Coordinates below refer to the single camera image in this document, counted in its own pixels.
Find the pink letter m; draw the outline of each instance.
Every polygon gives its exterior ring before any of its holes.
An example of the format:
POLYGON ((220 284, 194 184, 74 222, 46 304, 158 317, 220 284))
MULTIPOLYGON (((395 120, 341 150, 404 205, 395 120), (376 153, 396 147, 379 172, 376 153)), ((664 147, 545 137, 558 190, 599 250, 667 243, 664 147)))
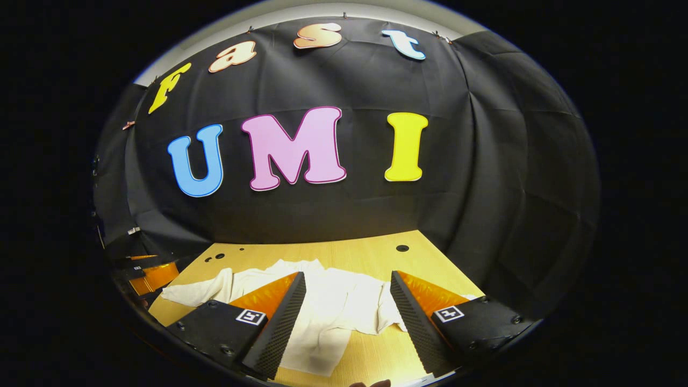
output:
POLYGON ((346 169, 339 165, 336 136, 340 117, 342 111, 337 107, 314 107, 303 116, 293 140, 271 114, 244 121, 241 130, 248 133, 253 153, 255 177, 251 180, 251 188, 267 191, 279 185, 279 178, 270 168, 270 159, 289 184, 295 184, 306 154, 309 164, 303 175, 306 181, 324 184, 343 180, 346 169))

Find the cutout letter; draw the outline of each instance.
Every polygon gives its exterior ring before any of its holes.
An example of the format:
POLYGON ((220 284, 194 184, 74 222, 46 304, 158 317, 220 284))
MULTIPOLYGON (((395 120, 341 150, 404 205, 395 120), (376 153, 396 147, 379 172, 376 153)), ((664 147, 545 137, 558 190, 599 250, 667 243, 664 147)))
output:
POLYGON ((174 87, 177 85, 177 82, 179 82, 179 78, 182 76, 181 74, 190 68, 191 63, 187 63, 186 65, 182 66, 182 68, 166 76, 165 79, 160 81, 160 89, 158 89, 158 93, 155 96, 155 100, 153 101, 151 108, 148 110, 148 114, 153 113, 153 110, 159 108, 163 103, 165 103, 165 101, 167 101, 167 95, 165 94, 174 89, 174 87))
POLYGON ((255 191, 277 188, 279 178, 272 173, 270 159, 289 184, 295 184, 303 160, 308 154, 309 168, 303 175, 314 184, 336 182, 346 177, 337 154, 337 120, 342 111, 324 106, 308 110, 292 140, 277 119, 264 114, 244 121, 241 130, 248 133, 253 154, 255 177, 250 186, 255 191))
POLYGON ((198 131, 196 138, 203 143, 203 152, 206 155, 208 174, 198 180, 191 173, 189 154, 187 149, 191 144, 188 136, 179 137, 167 147, 167 153, 172 155, 172 168, 177 178, 179 188, 189 196, 200 198, 217 191, 222 184, 222 161, 219 157, 219 144, 217 137, 222 133, 222 125, 209 125, 198 131))
POLYGON ((406 32, 396 31, 396 30, 383 30, 383 35, 389 36, 391 38, 391 43, 394 44, 394 48, 402 54, 408 56, 409 58, 418 59, 419 61, 425 59, 425 54, 420 51, 416 51, 411 45, 418 44, 418 41, 410 36, 406 35, 406 32))
POLYGON ((391 167, 385 171, 388 181, 416 181, 423 175, 418 168, 420 132, 428 125, 424 116, 414 113, 392 113, 387 122, 394 128, 394 154, 391 167))
POLYGON ((248 62, 249 59, 256 56, 255 51, 253 51, 255 46, 256 42, 245 41, 222 50, 217 55, 217 60, 208 68, 208 71, 218 72, 228 68, 231 65, 240 65, 248 62))
POLYGON ((335 31, 341 31, 337 23, 311 24, 301 28, 294 39, 296 48, 330 47, 342 40, 342 36, 335 31))

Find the white towel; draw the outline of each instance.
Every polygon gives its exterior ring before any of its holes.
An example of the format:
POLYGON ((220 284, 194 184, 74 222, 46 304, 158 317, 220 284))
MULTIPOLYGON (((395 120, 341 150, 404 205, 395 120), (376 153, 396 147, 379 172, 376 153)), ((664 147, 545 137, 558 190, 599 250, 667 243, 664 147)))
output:
POLYGON ((329 377, 344 355, 351 331, 378 335, 399 324, 407 332, 389 282, 335 268, 325 270, 318 260, 280 260, 264 271, 249 269, 233 277, 231 269, 223 269, 214 280, 168 286, 161 296, 187 306, 199 306, 211 298, 229 303, 295 271, 304 273, 307 290, 280 367, 329 377))

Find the table surface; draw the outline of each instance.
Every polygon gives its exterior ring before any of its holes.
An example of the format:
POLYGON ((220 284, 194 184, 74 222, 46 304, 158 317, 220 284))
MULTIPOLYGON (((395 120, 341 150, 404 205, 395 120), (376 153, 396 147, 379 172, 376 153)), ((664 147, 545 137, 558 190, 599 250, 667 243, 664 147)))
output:
MULTIPOLYGON (((401 270, 457 294, 484 295, 419 231, 336 242, 215 243, 170 284, 211 280, 227 267, 238 273, 253 268, 264 270, 280 259, 296 262, 316 258, 325 268, 363 273, 383 281, 390 281, 393 270, 401 270), (409 250, 398 251, 396 247, 401 244, 408 246, 409 250), (220 253, 225 256, 215 259, 220 253), (213 259, 205 262, 207 257, 213 259)), ((168 326, 193 309, 158 297, 149 312, 162 325, 168 326)), ((393 324, 377 336, 352 332, 344 356, 330 377, 280 367, 274 381, 295 387, 348 387, 358 381, 370 386, 376 381, 390 379, 392 386, 396 386, 425 375, 427 373, 423 370, 409 334, 393 324)))

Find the letter u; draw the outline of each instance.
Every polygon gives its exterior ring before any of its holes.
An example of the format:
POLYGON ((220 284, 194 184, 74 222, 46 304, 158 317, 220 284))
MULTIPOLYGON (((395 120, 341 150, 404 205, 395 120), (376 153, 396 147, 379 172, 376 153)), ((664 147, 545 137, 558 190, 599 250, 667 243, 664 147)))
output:
POLYGON ((203 179, 193 177, 189 164, 188 136, 179 137, 167 147, 167 153, 172 156, 172 168, 179 188, 189 196, 200 198, 217 191, 222 184, 222 161, 219 156, 217 137, 222 133, 222 125, 215 124, 204 127, 196 134, 196 138, 203 143, 203 152, 208 165, 208 174, 203 179))

